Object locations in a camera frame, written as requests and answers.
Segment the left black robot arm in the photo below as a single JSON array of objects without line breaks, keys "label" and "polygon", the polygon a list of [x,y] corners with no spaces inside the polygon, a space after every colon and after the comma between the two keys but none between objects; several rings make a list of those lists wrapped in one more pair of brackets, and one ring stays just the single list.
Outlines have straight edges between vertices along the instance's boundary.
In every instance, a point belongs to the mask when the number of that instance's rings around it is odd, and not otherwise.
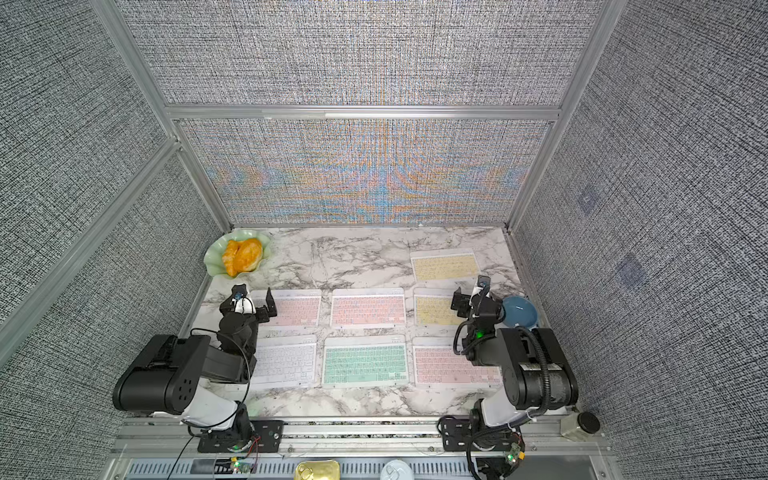
[{"label": "left black robot arm", "polygon": [[117,380],[116,409],[133,413],[177,415],[205,435],[250,438],[252,426],[245,401],[224,399],[200,384],[250,385],[257,365],[259,327],[278,316],[272,291],[257,306],[248,287],[238,284],[219,306],[216,330],[202,329],[186,338],[153,336]]}]

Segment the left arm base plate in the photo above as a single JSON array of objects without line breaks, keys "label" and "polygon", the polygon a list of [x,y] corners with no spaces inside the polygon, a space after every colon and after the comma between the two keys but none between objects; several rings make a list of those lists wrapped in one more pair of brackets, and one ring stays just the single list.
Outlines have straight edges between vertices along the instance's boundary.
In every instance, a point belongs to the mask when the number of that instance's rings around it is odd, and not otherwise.
[{"label": "left arm base plate", "polygon": [[282,441],[284,422],[251,420],[249,426],[235,422],[226,430],[200,433],[198,453],[245,455],[256,452],[277,453]]}]

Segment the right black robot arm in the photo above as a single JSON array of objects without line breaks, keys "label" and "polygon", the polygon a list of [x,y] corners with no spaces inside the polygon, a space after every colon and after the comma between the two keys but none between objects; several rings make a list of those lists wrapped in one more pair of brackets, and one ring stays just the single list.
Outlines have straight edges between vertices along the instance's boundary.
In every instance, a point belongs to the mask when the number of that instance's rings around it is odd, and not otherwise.
[{"label": "right black robot arm", "polygon": [[453,353],[501,374],[499,390],[474,407],[482,426],[524,424],[577,403],[577,380],[554,331],[526,326],[517,305],[491,292],[488,276],[469,294],[454,291],[450,309],[462,320]]}]

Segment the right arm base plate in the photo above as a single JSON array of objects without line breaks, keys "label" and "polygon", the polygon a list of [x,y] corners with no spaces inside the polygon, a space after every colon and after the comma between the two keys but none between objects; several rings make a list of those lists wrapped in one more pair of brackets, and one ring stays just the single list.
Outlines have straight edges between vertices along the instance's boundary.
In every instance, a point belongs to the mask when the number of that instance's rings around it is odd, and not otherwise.
[{"label": "right arm base plate", "polygon": [[473,451],[523,451],[525,442],[519,429],[507,426],[496,433],[485,433],[488,427],[477,417],[445,415],[436,424],[443,449],[447,452],[464,451],[472,444]]}]

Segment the green keyboard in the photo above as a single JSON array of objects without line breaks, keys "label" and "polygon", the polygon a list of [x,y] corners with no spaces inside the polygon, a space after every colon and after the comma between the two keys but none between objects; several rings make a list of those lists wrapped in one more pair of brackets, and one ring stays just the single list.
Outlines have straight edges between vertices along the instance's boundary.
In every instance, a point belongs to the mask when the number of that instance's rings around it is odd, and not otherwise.
[{"label": "green keyboard", "polygon": [[402,335],[329,337],[324,343],[322,385],[389,387],[409,381]]}]

